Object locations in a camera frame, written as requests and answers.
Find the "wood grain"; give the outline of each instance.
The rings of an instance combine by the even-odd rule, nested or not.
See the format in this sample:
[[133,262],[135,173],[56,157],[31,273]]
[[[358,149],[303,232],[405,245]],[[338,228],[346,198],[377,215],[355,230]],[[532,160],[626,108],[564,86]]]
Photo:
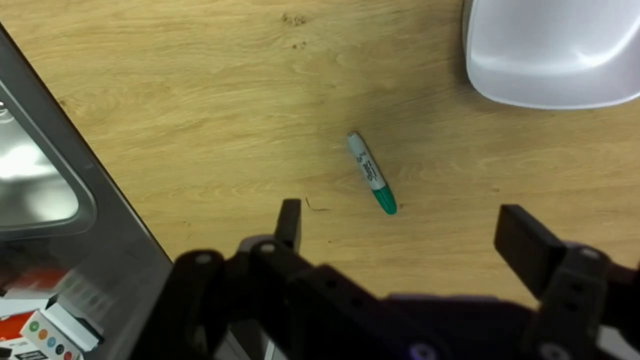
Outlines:
[[[303,255],[377,294],[531,297],[492,249],[518,203],[636,264],[640,103],[492,105],[464,77],[453,0],[0,0],[0,20],[176,257],[232,255],[305,198]],[[388,219],[345,137],[393,185]]]

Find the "marker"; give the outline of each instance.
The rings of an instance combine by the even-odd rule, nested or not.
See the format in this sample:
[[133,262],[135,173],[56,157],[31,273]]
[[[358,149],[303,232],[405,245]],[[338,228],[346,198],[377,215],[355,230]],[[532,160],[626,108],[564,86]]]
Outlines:
[[366,149],[365,140],[360,139],[358,132],[352,132],[346,139],[346,146],[352,152],[355,160],[358,162],[358,169],[365,177],[365,180],[368,183],[368,186],[373,189],[378,204],[382,207],[382,210],[387,215],[397,215],[398,207],[397,207],[397,198],[393,189],[385,183],[385,177],[381,173],[381,169],[374,162],[374,157],[371,155],[371,151]]

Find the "white container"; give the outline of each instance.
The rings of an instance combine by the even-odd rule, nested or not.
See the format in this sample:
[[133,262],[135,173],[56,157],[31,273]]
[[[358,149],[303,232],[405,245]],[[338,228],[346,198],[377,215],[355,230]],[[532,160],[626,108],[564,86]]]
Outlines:
[[468,0],[466,72],[502,105],[549,111],[640,96],[639,0]]

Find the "green marker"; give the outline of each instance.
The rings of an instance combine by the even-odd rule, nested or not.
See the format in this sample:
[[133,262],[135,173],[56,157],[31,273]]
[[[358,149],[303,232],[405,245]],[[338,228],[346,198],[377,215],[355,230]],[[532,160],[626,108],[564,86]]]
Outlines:
[[368,186],[373,189],[373,192],[374,192],[378,204],[382,207],[382,210],[387,215],[397,215],[398,207],[397,207],[395,192],[385,183],[385,177],[382,177],[381,169],[377,167],[374,157],[366,149],[366,144],[360,139],[360,135],[352,132],[346,139],[346,144],[348,144],[348,151],[352,152],[355,160],[358,162],[358,169],[360,169],[365,180],[368,183]]

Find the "white bowl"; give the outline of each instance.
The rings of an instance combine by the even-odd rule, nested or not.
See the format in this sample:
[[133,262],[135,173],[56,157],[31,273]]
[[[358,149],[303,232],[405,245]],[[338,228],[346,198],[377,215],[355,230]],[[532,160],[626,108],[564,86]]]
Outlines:
[[575,111],[640,96],[639,0],[468,0],[466,72],[497,103]]

